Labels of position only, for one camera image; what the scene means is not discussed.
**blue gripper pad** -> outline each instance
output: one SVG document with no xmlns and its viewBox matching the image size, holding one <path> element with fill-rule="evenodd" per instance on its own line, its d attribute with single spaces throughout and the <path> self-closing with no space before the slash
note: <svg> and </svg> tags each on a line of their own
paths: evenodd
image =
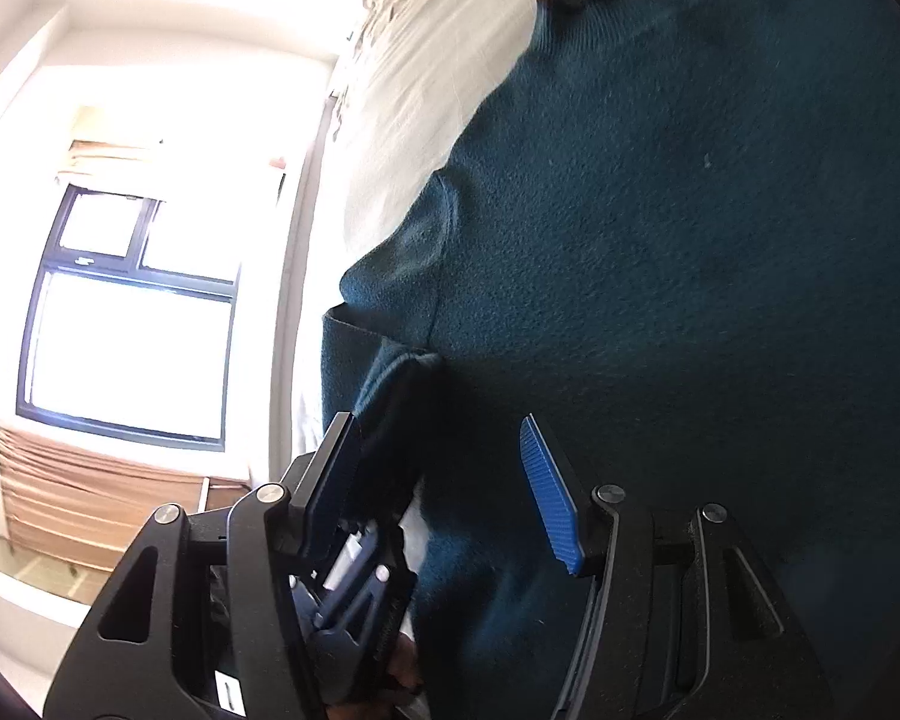
<svg viewBox="0 0 900 720">
<path fill-rule="evenodd" d="M 554 447 L 554 451 L 559 452 L 559 447 Z M 547 446 L 533 415 L 524 418 L 520 425 L 523 470 L 533 490 L 554 556 L 566 564 L 567 571 L 576 574 L 583 567 L 577 506 L 560 475 L 554 451 Z"/>
</svg>

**dark window frame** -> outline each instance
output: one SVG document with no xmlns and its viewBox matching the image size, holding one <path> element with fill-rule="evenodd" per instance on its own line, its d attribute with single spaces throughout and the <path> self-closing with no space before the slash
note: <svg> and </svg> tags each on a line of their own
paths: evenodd
<svg viewBox="0 0 900 720">
<path fill-rule="evenodd" d="M 60 245 L 60 238 L 69 220 L 70 212 L 79 196 L 84 194 L 111 194 L 128 199 L 141 200 L 140 214 L 137 217 L 127 256 L 116 257 L 110 254 L 99 254 L 93 251 L 69 250 Z M 50 234 L 40 257 L 34 289 L 26 311 L 26 326 L 23 342 L 20 346 L 20 364 L 17 370 L 17 403 L 16 413 L 26 419 L 32 419 L 55 427 L 77 430 L 98 436 L 129 442 L 146 443 L 147 445 L 168 446 L 179 449 L 202 449 L 223 452 L 226 447 L 226 402 L 230 375 L 230 350 L 233 341 L 233 317 L 236 311 L 237 290 L 240 285 L 240 269 L 233 281 L 175 274 L 171 271 L 145 268 L 143 259 L 146 254 L 146 236 L 149 225 L 154 221 L 160 207 L 160 200 L 151 197 L 140 197 L 135 194 L 123 194 L 118 191 L 96 191 L 70 184 L 64 191 L 60 207 L 50 228 Z M 102 422 L 84 416 L 66 415 L 41 409 L 26 402 L 28 397 L 29 354 L 31 354 L 34 322 L 39 310 L 40 296 L 43 293 L 44 280 L 49 274 L 75 274 L 84 278 L 93 278 L 118 284 L 127 284 L 142 289 L 165 290 L 177 295 L 189 295 L 192 298 L 203 298 L 227 302 L 230 304 L 230 322 L 226 336 L 226 357 L 223 361 L 223 398 L 221 399 L 220 437 L 185 436 L 159 430 L 122 425 L 115 422 Z"/>
</svg>

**bolt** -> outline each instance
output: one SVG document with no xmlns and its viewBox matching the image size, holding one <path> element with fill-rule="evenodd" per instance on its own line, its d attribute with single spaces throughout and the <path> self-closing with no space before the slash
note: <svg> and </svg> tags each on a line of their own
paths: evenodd
<svg viewBox="0 0 900 720">
<path fill-rule="evenodd" d="M 623 503 L 626 490 L 619 485 L 600 485 L 597 488 L 597 498 L 604 503 Z"/>
<path fill-rule="evenodd" d="M 283 497 L 283 491 L 281 485 L 263 485 L 257 490 L 257 500 L 260 503 L 276 503 Z"/>
<path fill-rule="evenodd" d="M 156 509 L 154 519 L 161 525 L 169 525 L 180 516 L 180 507 L 175 503 L 167 503 Z"/>
<path fill-rule="evenodd" d="M 719 503 L 708 503 L 703 507 L 703 516 L 710 522 L 719 524 L 727 519 L 727 510 Z"/>
</svg>

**mattress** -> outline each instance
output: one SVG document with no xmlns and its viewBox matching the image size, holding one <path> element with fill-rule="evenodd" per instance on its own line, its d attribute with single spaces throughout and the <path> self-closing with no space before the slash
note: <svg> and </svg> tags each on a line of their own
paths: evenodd
<svg viewBox="0 0 900 720">
<path fill-rule="evenodd" d="M 374 0 L 338 74 L 293 363 L 293 454 L 322 436 L 320 318 L 530 42 L 536 0 Z"/>
</svg>

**bed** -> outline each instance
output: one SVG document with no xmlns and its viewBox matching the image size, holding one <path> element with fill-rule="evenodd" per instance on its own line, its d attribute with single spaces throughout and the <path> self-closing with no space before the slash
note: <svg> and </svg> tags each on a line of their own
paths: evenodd
<svg viewBox="0 0 900 720">
<path fill-rule="evenodd" d="M 322 436 L 320 317 L 348 266 L 399 225 L 477 106 L 530 42 L 535 0 L 371 0 L 341 59 L 295 362 L 293 454 Z"/>
</svg>

